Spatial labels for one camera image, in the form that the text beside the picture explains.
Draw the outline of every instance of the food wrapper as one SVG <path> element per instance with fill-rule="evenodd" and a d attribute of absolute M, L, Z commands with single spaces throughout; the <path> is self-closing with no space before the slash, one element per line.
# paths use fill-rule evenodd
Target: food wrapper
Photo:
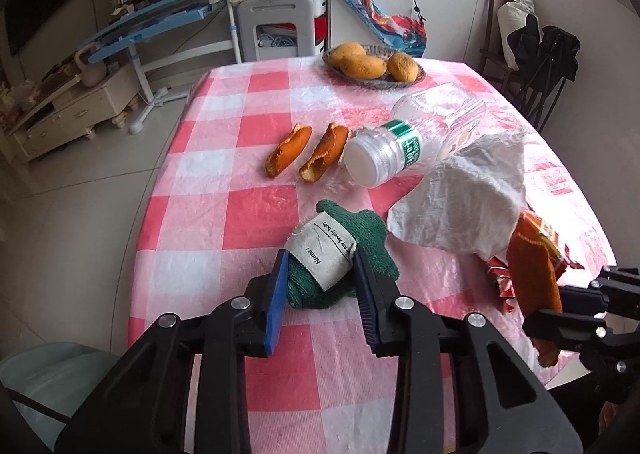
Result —
<path fill-rule="evenodd" d="M 542 242 L 545 244 L 549 252 L 549 258 L 554 266 L 556 273 L 556 281 L 564 274 L 567 267 L 574 269 L 583 269 L 580 263 L 572 261 L 569 256 L 569 247 L 560 238 L 558 233 L 553 230 L 551 225 L 544 221 L 535 212 L 524 210 L 520 213 L 520 219 L 524 219 L 532 231 L 537 232 Z M 510 313 L 516 307 L 515 292 L 511 283 L 511 274 L 506 259 L 500 257 L 492 257 L 487 262 L 487 272 L 489 277 L 497 283 L 500 297 L 504 299 L 503 310 Z"/>

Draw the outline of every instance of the white bottle cap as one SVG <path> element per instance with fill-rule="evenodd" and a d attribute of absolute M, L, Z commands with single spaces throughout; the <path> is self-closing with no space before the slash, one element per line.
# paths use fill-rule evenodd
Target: white bottle cap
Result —
<path fill-rule="evenodd" d="M 343 160 L 354 181 L 367 189 L 385 183 L 398 172 L 398 159 L 388 139 L 369 131 L 347 142 Z"/>

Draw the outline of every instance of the plastic tablecloth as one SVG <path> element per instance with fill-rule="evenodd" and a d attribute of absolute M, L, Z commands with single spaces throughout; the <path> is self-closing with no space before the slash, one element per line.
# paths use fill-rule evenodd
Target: plastic tablecloth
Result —
<path fill-rule="evenodd" d="M 485 101 L 488 113 L 480 134 L 528 129 L 527 200 L 567 242 L 572 259 L 585 266 L 583 271 L 569 269 L 561 284 L 585 287 L 601 266 L 614 264 L 584 195 L 513 106 L 465 64 L 418 62 L 426 79 L 411 90 L 394 91 L 352 86 L 327 70 L 319 57 L 223 66 L 205 74 L 191 91 L 146 209 L 136 253 L 129 342 L 162 313 L 188 319 L 241 294 L 250 278 L 271 270 L 287 235 L 315 214 L 320 199 L 332 199 L 351 211 L 373 209 L 386 219 L 389 208 L 418 184 L 419 171 L 409 168 L 385 185 L 364 189 L 339 167 L 315 184 L 302 181 L 298 169 L 330 121 L 348 127 L 385 123 L 400 96 L 446 82 Z M 265 177 L 266 157 L 298 122 L 314 128 L 306 150 L 277 178 Z M 392 235 L 386 246 L 399 267 L 401 293 L 450 317 L 482 312 L 542 383 L 567 362 L 562 354 L 555 368 L 539 367 L 536 351 L 521 330 L 520 312 L 503 312 L 497 288 L 478 257 L 418 247 Z M 287 307 L 273 357 L 246 360 L 254 453 L 386 452 L 396 365 L 395 358 L 370 353 L 354 299 L 326 310 Z M 446 362 L 443 374 L 450 416 Z M 193 409 L 191 402 L 191 421 Z M 453 429 L 447 419 L 451 445 Z"/>

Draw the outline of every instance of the plastic bottle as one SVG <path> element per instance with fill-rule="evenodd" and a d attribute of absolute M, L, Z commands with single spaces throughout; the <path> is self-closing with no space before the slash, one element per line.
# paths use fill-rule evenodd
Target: plastic bottle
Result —
<path fill-rule="evenodd" d="M 377 187 L 410 165 L 428 171 L 466 145 L 484 114 L 484 103 L 453 83 L 405 95 L 391 120 L 347 142 L 343 161 L 363 187 Z"/>

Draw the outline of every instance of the metal screw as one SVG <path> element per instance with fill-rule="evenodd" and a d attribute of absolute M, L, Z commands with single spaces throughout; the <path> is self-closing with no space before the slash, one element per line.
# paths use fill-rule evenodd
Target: metal screw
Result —
<path fill-rule="evenodd" d="M 480 313 L 470 313 L 466 320 L 471 326 L 475 326 L 476 328 L 481 328 L 486 324 L 484 315 L 481 315 Z"/>
<path fill-rule="evenodd" d="M 398 297 L 395 301 L 396 306 L 400 309 L 412 309 L 414 307 L 414 300 L 411 297 Z"/>
<path fill-rule="evenodd" d="M 247 309 L 251 301 L 246 297 L 236 297 L 231 300 L 231 307 L 234 309 Z"/>
<path fill-rule="evenodd" d="M 178 322 L 178 319 L 173 313 L 165 313 L 158 319 L 158 324 L 161 328 L 171 328 L 171 326 L 175 326 L 176 322 Z"/>

